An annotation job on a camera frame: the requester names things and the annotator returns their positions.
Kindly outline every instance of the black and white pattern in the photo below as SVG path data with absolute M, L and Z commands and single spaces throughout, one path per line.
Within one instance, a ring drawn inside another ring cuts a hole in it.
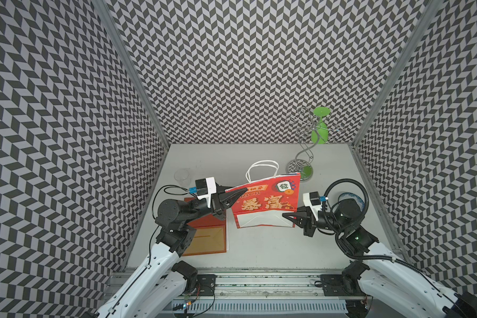
M 360 150 L 417 265 L 477 295 L 477 1 L 445 2 Z
M 163 153 L 89 0 L 0 1 L 0 317 L 96 307 Z
M 423 0 L 107 0 L 171 143 L 293 143 L 298 107 L 357 133 Z

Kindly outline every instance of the green base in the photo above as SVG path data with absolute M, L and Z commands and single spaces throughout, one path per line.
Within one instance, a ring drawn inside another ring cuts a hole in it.
M 287 174 L 300 173 L 301 181 L 307 181 L 311 179 L 311 177 L 313 176 L 313 167 L 305 160 L 299 159 L 298 162 L 299 162 L 299 165 L 302 166 L 302 168 L 297 166 L 297 164 L 295 163 L 295 160 L 291 160 L 286 165 L 286 173 Z

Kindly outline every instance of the white rope handle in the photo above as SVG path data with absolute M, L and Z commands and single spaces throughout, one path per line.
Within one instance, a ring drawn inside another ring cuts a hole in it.
M 272 162 L 274 163 L 275 165 L 272 165 L 272 164 L 266 164 L 266 163 L 261 163 L 261 162 Z M 279 170 L 279 163 L 273 161 L 273 160 L 260 160 L 260 161 L 257 161 L 255 163 L 253 163 L 249 169 L 247 169 L 247 172 L 246 172 L 246 180 L 248 183 L 251 183 L 251 175 L 250 175 L 250 171 L 251 171 L 251 168 L 254 168 L 254 167 L 259 167 L 259 166 L 265 166 L 265 167 L 272 167 L 272 168 L 275 168 L 276 169 L 276 172 L 274 172 L 273 176 L 276 176 L 277 175 L 277 171 Z

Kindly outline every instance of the black cable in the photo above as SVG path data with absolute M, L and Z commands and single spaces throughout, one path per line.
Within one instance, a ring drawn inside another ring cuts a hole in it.
M 202 311 L 201 313 L 197 313 L 196 315 L 192 316 L 191 318 L 194 318 L 194 317 L 196 317 L 196 316 L 199 316 L 199 315 L 201 315 L 202 313 L 206 313 L 207 311 L 210 310 L 210 308 L 212 308 L 212 306 L 213 306 L 214 303 L 216 302 L 216 290 L 215 290 L 215 289 L 213 290 L 213 294 L 214 294 L 214 300 L 212 301 L 212 304 L 210 305 L 210 307 L 207 308 L 207 309 L 205 309 L 205 310 Z
M 150 260 L 152 258 L 152 238 L 154 234 L 156 233 L 157 229 L 159 226 L 156 227 L 155 230 L 153 230 L 152 236 L 150 237 L 150 241 L 148 241 L 148 264 L 150 265 Z
M 320 230 L 319 228 L 317 228 L 317 230 L 318 230 L 318 232 L 323 233 L 325 235 L 331 235 L 331 236 L 334 235 L 334 233 L 327 233 L 327 232 L 324 232 L 324 231 Z
M 171 192 L 168 192 L 166 190 L 168 189 L 181 189 L 181 190 L 184 190 L 185 192 L 184 193 L 171 193 Z M 163 189 L 164 193 L 165 194 L 171 194 L 171 195 L 186 195 L 186 194 L 189 194 L 189 190 L 186 189 L 186 188 L 183 188 L 183 187 L 173 187 L 173 186 L 167 186 L 166 188 Z
M 456 306 L 456 308 L 458 308 L 459 311 L 461 311 L 461 313 L 463 314 L 463 317 L 464 317 L 464 318 L 468 318 L 468 317 L 466 316 L 466 314 L 464 313 L 464 311 L 463 311 L 461 308 L 459 308 L 459 306 L 458 306 L 455 302 L 453 302 L 449 297 L 447 297 L 447 295 L 445 295 L 444 293 L 442 293 L 442 292 L 440 291 L 440 289 L 436 288 L 436 286 L 433 285 L 433 283 L 431 283 L 431 281 L 426 277 L 426 275 L 424 275 L 424 274 L 422 273 L 422 271 L 420 271 L 419 274 L 422 275 L 422 277 L 424 277 L 424 279 L 426 279 L 426 281 L 427 281 L 437 292 L 439 292 L 439 293 L 442 294 L 445 298 L 447 298 L 450 302 L 452 302 L 452 303 L 454 304 L 454 306 Z
M 373 299 L 374 297 L 371 296 L 371 304 L 368 305 L 367 313 L 364 317 L 367 317 L 367 314 L 369 314 L 369 310 L 371 310 L 371 307 L 373 306 Z
M 122 297 L 127 293 L 127 291 L 129 290 L 129 288 L 131 288 L 132 285 L 134 285 L 134 283 L 136 283 L 136 281 L 138 280 L 138 278 L 140 278 L 141 274 L 143 274 L 146 270 L 146 267 L 143 268 L 143 270 L 141 271 L 141 273 L 134 279 L 134 281 L 127 287 L 126 291 L 122 293 L 122 296 L 120 296 L 120 298 L 116 301 L 115 305 L 111 308 L 111 309 L 114 309 L 116 307 L 116 305 L 118 305 L 120 303 L 120 300 L 122 299 Z M 108 318 L 108 316 L 110 315 L 111 312 L 108 311 L 108 314 L 106 315 L 105 318 Z

